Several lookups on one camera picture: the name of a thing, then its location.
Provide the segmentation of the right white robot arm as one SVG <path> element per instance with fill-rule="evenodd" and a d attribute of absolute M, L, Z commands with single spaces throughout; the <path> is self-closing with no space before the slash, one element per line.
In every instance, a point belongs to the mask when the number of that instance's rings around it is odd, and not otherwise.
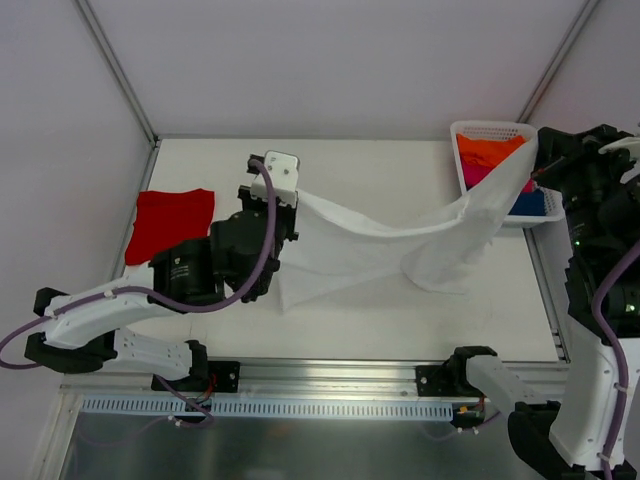
<path fill-rule="evenodd" d="M 636 135 L 602 124 L 538 133 L 533 179 L 561 194 L 572 354 L 560 401 L 537 394 L 487 347 L 454 350 L 449 387 L 506 418 L 516 456 L 547 479 L 633 479 L 624 432 L 639 381 L 639 160 Z"/>

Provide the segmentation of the white t shirt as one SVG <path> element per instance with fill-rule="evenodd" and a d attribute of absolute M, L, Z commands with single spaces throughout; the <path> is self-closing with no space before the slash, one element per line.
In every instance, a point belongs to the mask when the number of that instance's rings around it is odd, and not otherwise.
<path fill-rule="evenodd" d="M 459 293 L 465 267 L 491 243 L 529 181 L 537 150 L 536 139 L 525 141 L 469 192 L 411 228 L 300 192 L 300 237 L 284 249 L 278 275 L 282 309 L 394 274 L 425 291 Z"/>

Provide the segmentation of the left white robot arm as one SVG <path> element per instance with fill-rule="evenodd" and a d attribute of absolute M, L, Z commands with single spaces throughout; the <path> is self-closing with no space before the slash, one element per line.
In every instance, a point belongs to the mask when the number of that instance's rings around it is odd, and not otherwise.
<path fill-rule="evenodd" d="M 284 243 L 298 238 L 299 168 L 292 154 L 253 155 L 248 171 L 254 179 L 238 190 L 240 211 L 213 222 L 207 236 L 160 252 L 134 272 L 84 293 L 39 290 L 34 311 L 42 329 L 28 336 L 25 358 L 63 374 L 109 368 L 149 373 L 155 390 L 214 387 L 217 375 L 199 341 L 170 343 L 129 327 L 151 318 L 213 313 L 265 295 Z"/>

